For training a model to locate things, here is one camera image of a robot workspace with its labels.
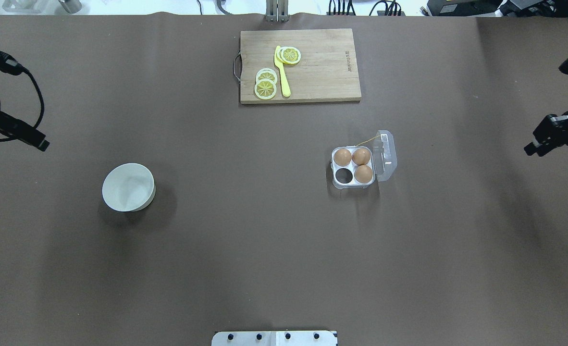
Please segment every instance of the clear plastic container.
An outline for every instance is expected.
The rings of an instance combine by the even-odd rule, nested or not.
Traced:
[[[41,13],[49,0],[4,0],[2,9],[15,13]]]
[[[393,135],[386,130],[380,130],[376,134],[376,138],[372,141],[370,150],[370,162],[367,163],[374,175],[367,183],[361,183],[355,179],[355,172],[359,165],[352,160],[347,166],[339,166],[334,159],[336,151],[339,149],[347,149],[351,155],[355,151],[366,147],[338,147],[331,152],[331,169],[333,173],[333,185],[340,190],[344,188],[367,188],[375,180],[385,182],[389,180],[393,172],[397,168],[397,155],[395,152],[395,142]]]

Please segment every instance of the yellow knife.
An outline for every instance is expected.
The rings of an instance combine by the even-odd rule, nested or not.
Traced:
[[[284,64],[280,59],[278,59],[278,51],[280,50],[280,46],[275,48],[275,53],[273,53],[273,65],[277,66],[280,70],[280,85],[282,86],[282,96],[289,97],[290,96],[290,86],[288,86],[288,79],[286,79],[286,73],[284,72]]]

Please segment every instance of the cutting board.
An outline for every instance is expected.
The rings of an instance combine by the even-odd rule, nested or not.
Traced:
[[[293,46],[301,51],[297,65],[284,66],[290,97],[282,96],[280,72],[273,65],[275,46]],[[240,50],[242,104],[361,100],[352,29],[242,31]],[[278,74],[278,90],[271,100],[260,100],[254,94],[255,78],[266,67]]]

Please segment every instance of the white bracket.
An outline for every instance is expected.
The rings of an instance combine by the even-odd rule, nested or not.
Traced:
[[[211,346],[337,346],[337,332],[218,332],[211,339]]]
[[[288,0],[267,0],[267,22],[288,22]]]

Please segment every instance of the white plastic mount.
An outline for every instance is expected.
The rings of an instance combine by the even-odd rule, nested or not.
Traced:
[[[218,332],[211,339],[211,346],[337,346],[337,332]]]

